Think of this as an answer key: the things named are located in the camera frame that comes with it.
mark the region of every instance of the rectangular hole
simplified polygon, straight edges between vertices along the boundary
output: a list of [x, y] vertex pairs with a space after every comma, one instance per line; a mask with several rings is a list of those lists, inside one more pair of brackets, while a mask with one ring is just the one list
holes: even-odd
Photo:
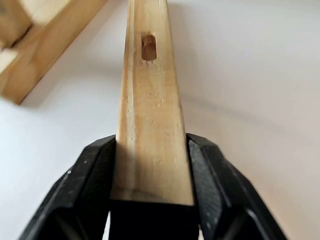
[[155, 36], [149, 34], [141, 37], [141, 58], [146, 61], [157, 59], [157, 43]]

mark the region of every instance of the white surface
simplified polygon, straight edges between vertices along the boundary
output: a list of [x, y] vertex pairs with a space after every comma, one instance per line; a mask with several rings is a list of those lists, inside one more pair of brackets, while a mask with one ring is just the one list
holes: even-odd
[[[290, 239], [320, 239], [320, 3], [169, 0], [187, 132], [217, 143]], [[114, 134], [127, 1], [109, 0], [22, 106], [0, 100], [0, 239]]]

